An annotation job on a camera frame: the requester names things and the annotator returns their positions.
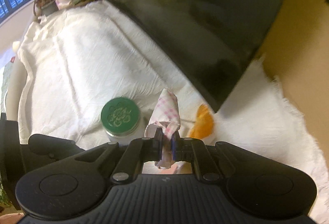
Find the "cloth fold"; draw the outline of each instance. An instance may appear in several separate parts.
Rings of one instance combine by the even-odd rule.
[[[170,140],[172,135],[179,130],[181,119],[179,117],[177,97],[168,89],[163,89],[154,108],[150,121],[145,129],[145,137],[153,138],[157,128],[162,128],[162,160],[154,162],[161,169],[172,166],[172,152]]]

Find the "beige wall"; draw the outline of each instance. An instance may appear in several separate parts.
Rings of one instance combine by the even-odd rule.
[[[20,40],[33,16],[33,1],[25,5],[0,25],[0,54],[9,49],[14,41]]]
[[[267,74],[280,77],[284,95],[305,114],[329,164],[329,4],[284,0],[259,53]]]

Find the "orange object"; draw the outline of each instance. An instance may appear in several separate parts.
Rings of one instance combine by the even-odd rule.
[[[195,139],[203,139],[213,133],[213,117],[208,107],[201,104],[196,112],[196,121],[191,129],[189,137]]]

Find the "television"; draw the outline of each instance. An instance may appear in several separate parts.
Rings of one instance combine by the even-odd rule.
[[[110,0],[218,111],[261,46],[283,0]]]

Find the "white cloth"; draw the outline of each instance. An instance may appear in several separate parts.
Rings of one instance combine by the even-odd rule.
[[[145,137],[154,138],[157,128],[163,132],[162,159],[154,162],[159,168],[171,168],[172,160],[170,140],[172,135],[179,130],[181,119],[178,112],[177,97],[171,91],[164,89],[155,105],[150,121],[145,129]]]
[[[168,88],[177,96],[181,119],[191,121],[204,102],[159,47],[105,1],[32,23],[18,55],[28,72],[19,103],[22,143],[33,133],[73,139],[85,149],[107,142],[99,116],[115,96],[132,98],[146,112]],[[260,61],[251,63],[214,119],[216,140],[309,174],[318,189],[310,216],[328,223],[322,151],[307,133],[303,116],[269,82]],[[163,171],[153,162],[144,168]]]

